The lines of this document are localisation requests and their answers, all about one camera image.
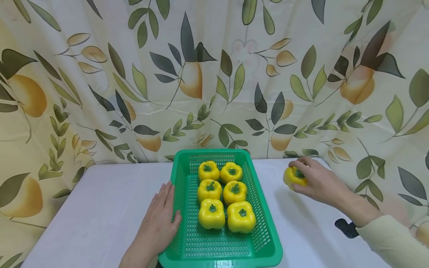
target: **left hand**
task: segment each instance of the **left hand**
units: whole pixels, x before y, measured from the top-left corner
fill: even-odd
[[[173,240],[182,220],[178,210],[174,221],[171,222],[174,190],[174,185],[169,181],[154,195],[136,238],[122,258],[121,268],[147,267],[150,261],[163,252]]]

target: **right hand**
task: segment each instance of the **right hand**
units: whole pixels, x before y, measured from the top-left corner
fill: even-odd
[[[299,169],[307,179],[307,186],[292,184],[297,193],[333,207],[338,207],[347,196],[353,195],[334,172],[314,159],[302,157],[290,162],[289,166]]]

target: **yellow bell pepper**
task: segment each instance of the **yellow bell pepper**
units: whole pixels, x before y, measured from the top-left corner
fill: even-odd
[[[283,182],[293,191],[292,184],[307,186],[307,179],[296,167],[288,167],[283,174]]]
[[[198,220],[204,229],[222,229],[225,226],[225,212],[222,201],[204,199],[198,212]]]
[[[220,200],[221,195],[221,184],[211,179],[203,180],[196,191],[196,196],[200,203],[207,198]]]
[[[198,168],[198,178],[200,181],[211,179],[219,180],[220,172],[214,161],[202,162]]]
[[[247,202],[238,202],[230,205],[227,209],[228,228],[233,233],[250,233],[256,225],[255,213],[252,205]]]
[[[240,181],[230,181],[224,189],[224,201],[227,206],[246,201],[247,187]]]
[[[221,181],[224,184],[230,181],[241,181],[242,176],[242,168],[234,162],[227,162],[221,170]]]

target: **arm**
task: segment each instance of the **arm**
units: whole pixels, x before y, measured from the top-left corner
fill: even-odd
[[[300,158],[289,166],[301,170],[306,187],[294,184],[294,191],[337,208],[358,227],[356,230],[393,268],[423,268],[429,263],[429,249],[420,244],[402,224],[383,215],[361,196],[351,192],[332,171],[311,158]]]
[[[174,189],[174,185],[168,182],[155,194],[119,268],[148,268],[153,258],[163,252],[173,240],[182,220],[180,211],[176,211],[174,221],[171,222]]]

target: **black object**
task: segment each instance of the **black object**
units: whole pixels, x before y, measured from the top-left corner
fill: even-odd
[[[359,236],[359,233],[356,231],[356,225],[353,222],[349,224],[345,219],[338,219],[335,221],[335,227],[340,229],[347,238],[352,239]]]

